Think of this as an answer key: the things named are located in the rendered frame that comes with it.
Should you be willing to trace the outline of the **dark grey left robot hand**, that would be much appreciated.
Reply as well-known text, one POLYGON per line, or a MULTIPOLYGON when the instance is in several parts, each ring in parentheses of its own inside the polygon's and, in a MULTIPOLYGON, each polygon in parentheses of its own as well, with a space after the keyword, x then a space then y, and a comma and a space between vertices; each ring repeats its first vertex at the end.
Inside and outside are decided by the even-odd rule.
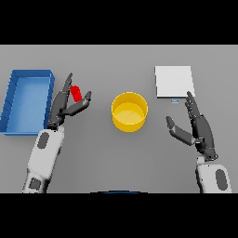
POLYGON ((75 116, 85 110, 91 101, 92 92, 88 91, 85 96, 70 107, 67 106, 72 87, 73 74, 70 73, 64 83, 63 89, 58 92, 53 100, 50 116, 47 123, 47 128, 57 130, 64 123, 65 116, 75 116))

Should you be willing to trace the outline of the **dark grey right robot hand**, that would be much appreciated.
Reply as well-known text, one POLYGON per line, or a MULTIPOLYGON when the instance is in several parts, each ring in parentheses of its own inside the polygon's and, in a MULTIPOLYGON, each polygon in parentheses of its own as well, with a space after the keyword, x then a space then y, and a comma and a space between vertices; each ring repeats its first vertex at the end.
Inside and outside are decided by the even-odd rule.
POLYGON ((196 150, 205 157, 206 161, 215 161, 218 154, 215 150, 215 141, 210 124, 203 114, 200 114, 197 103, 190 91, 187 92, 185 107, 189 115, 192 132, 187 132, 175 124, 170 116, 167 116, 166 124, 169 134, 188 146, 194 145, 196 150))

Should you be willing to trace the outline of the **red beaker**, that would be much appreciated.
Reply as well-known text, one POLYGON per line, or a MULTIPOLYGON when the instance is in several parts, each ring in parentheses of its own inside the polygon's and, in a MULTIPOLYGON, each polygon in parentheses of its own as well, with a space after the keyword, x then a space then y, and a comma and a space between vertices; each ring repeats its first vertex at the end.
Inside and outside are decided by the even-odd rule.
POLYGON ((79 102, 82 100, 82 94, 79 86, 71 86, 71 94, 75 102, 79 102))

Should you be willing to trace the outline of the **pale square measuring scale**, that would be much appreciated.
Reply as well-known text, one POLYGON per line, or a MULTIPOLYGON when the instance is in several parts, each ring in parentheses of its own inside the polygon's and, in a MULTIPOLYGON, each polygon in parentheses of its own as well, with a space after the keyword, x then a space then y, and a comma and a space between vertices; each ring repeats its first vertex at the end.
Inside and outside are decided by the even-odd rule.
POLYGON ((190 91, 195 96, 190 66, 155 66, 156 97, 185 99, 190 91))

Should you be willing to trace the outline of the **yellow bowl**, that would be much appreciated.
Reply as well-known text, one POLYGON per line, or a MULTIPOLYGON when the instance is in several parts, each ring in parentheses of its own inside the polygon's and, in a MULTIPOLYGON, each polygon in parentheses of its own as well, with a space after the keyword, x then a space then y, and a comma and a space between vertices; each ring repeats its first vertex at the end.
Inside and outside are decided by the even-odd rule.
POLYGON ((123 132, 140 130, 146 120, 149 107, 145 98, 135 92, 125 92, 112 102, 112 122, 123 132))

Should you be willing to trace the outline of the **blue tray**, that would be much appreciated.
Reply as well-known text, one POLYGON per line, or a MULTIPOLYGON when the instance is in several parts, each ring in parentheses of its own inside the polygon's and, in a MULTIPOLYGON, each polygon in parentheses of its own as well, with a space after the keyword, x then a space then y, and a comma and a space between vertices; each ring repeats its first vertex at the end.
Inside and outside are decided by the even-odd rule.
POLYGON ((0 114, 0 134, 37 136, 47 128, 54 81, 51 70, 12 70, 0 114))

